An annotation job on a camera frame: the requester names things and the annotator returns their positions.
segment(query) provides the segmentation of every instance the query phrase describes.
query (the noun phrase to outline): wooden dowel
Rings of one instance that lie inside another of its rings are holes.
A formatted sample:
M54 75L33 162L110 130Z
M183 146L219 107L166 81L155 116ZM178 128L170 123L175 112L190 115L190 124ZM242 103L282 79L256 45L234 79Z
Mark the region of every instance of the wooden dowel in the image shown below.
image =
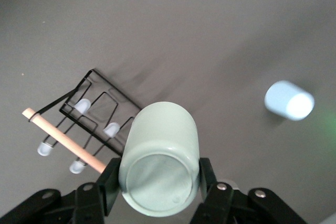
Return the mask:
M35 111L31 108L27 108L22 115L30 119L35 114ZM44 130L47 134L52 136L59 143L64 145L67 149L69 149L72 153L82 159L85 163L90 165L97 172L102 173L106 165L84 150L81 146L75 143L71 138L65 135L62 131L57 129L47 120L45 120L41 115L37 114L31 119L31 122L35 123L38 127Z

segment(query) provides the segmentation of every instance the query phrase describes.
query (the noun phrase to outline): white rubber cap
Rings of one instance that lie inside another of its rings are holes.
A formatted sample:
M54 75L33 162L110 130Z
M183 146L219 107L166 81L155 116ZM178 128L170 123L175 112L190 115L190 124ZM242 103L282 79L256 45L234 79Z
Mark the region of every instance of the white rubber cap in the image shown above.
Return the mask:
M69 169L74 174L81 173L85 168L85 164L81 161L73 161L73 163L70 165Z
M81 99L79 102L77 102L74 106L74 108L81 113L82 115L84 115L89 108L91 107L91 102L89 99L83 98Z
M116 134L120 131L120 125L119 123L110 123L103 131L107 136L115 137Z
M53 147L50 144L41 142L37 148L38 154L41 156L49 156L50 152L53 150Z
M313 110L314 97L289 81L278 81L268 89L265 107L287 119L299 121Z

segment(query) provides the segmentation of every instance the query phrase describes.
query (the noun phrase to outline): gray background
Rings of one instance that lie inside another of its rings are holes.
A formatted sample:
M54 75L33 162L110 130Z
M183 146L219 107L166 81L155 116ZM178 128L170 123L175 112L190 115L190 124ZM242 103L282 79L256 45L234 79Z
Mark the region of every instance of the gray background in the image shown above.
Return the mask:
M98 178L91 168L70 173L74 156L62 146L39 156L45 134L21 115L97 68L142 106L165 100L188 109L219 179L245 193L270 188L308 223L326 218L336 211L335 3L0 0L0 215L40 189L66 194ZM314 95L303 121L266 111L264 95L282 79ZM156 219L119 197L106 222L187 223L199 201Z

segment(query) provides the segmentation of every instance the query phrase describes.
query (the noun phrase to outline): light green mug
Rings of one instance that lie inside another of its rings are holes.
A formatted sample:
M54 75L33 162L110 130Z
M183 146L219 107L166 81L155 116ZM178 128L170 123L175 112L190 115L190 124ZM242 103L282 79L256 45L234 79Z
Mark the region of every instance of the light green mug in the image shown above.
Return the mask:
M185 209L199 181L196 124L181 106L158 102L134 119L119 169L128 204L147 216L165 217Z

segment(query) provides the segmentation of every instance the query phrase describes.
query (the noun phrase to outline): wooden handle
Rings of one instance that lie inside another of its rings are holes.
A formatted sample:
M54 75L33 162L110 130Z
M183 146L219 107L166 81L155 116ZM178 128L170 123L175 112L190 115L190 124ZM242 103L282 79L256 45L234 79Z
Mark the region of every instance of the wooden handle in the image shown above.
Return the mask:
M31 108L27 108L24 112L22 112L22 115L24 115L28 119L30 119L34 114L35 111ZM44 130L50 136L52 136L59 143L64 145L67 149L69 149L72 153L74 153L76 156L78 156L80 159L90 165L97 172L102 173L105 170L105 164L100 162L98 159L96 159L94 156L92 156L90 153L80 147L71 138L69 138L67 135L65 135L62 131L57 129L39 114L34 116L31 119L31 122L35 123L38 127Z

